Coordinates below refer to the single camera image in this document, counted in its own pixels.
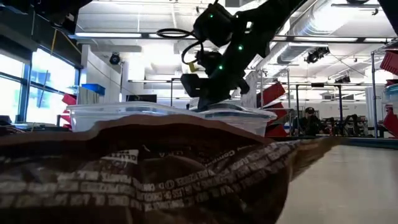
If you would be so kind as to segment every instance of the plastic container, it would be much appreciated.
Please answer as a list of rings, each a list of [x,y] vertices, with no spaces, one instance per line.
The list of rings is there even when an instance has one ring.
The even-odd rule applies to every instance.
[[[387,86],[382,94],[382,102],[392,105],[394,114],[398,114],[398,84]]]
[[[87,131],[94,126],[96,121],[109,121],[133,114],[146,114],[152,116],[165,116],[171,114],[186,114],[203,117],[202,115],[157,103],[133,101],[113,104],[73,105],[67,106],[72,120],[72,131]]]
[[[133,101],[113,104],[73,105],[70,110],[72,131],[87,131],[96,121],[109,121],[133,114],[165,116],[185,114],[210,120],[223,121],[246,131],[264,135],[267,122],[276,119],[276,114],[269,111],[252,110],[241,106],[220,103],[211,105],[206,111],[189,111],[157,103]]]
[[[229,125],[264,136],[267,123],[277,115],[270,111],[243,108],[238,105],[218,103],[199,112],[206,119],[223,121]]]

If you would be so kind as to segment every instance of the ceiling duct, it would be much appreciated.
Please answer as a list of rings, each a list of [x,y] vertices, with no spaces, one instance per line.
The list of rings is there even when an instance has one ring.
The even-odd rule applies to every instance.
[[[334,0],[318,0],[301,19],[294,24],[287,35],[330,35],[351,17],[352,11],[346,13],[341,8],[332,7]],[[314,48],[315,44],[293,44],[279,42],[272,48],[271,53],[261,61],[257,67],[263,67],[271,60],[274,63],[287,65],[293,62],[299,55]]]

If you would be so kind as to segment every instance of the ceiling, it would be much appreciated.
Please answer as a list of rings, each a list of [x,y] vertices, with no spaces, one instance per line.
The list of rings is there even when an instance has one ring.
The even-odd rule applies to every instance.
[[[209,0],[118,0],[93,1],[80,9],[76,32],[156,32],[163,28],[179,28],[192,30],[192,25],[198,15],[207,7]],[[265,0],[255,0],[241,6],[227,7],[231,13],[257,7]],[[222,5],[231,5],[230,0],[220,0]],[[374,9],[368,8],[340,8],[331,7],[331,4],[346,4],[345,0],[308,0],[289,19],[280,34],[291,34],[301,22],[310,17],[310,6],[314,5],[314,26],[319,30],[327,30],[327,35],[342,37],[395,37],[389,21],[380,9],[372,15]],[[328,10],[320,11],[322,4]],[[367,4],[378,4],[377,0],[370,0]],[[78,39],[81,44],[91,44],[101,49],[101,46],[141,46],[141,53],[132,53],[129,50],[121,52],[123,60],[131,60],[139,54],[145,61],[145,79],[170,80],[187,72],[188,67],[182,65],[180,52],[191,40],[133,40],[133,39]],[[254,60],[249,68],[261,68],[268,77],[279,77],[286,81],[284,68],[290,70],[291,82],[334,82],[339,74],[348,74],[353,83],[369,83],[370,52],[378,49],[380,44],[328,44],[331,54],[317,63],[304,62],[307,50],[303,51],[288,65],[275,65],[278,47],[287,43],[278,43],[272,49],[272,58]],[[206,47],[213,49],[214,45],[206,43]],[[100,50],[100,54],[110,55],[111,51]],[[194,52],[187,57],[193,58]],[[376,65],[379,65],[382,55],[376,56]],[[169,89],[169,85],[151,83],[148,88]]]

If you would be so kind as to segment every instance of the white wall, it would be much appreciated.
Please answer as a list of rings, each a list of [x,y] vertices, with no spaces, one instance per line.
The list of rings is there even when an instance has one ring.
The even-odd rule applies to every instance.
[[[105,87],[105,96],[101,97],[101,103],[119,102],[121,74],[97,57],[89,45],[83,45],[81,64],[84,69],[81,71],[80,83],[95,83]]]

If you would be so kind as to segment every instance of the snack bag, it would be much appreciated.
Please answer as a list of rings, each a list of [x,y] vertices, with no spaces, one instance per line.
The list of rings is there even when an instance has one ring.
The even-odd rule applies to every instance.
[[[134,115],[0,138],[2,223],[276,223],[336,139],[274,142],[221,121]]]

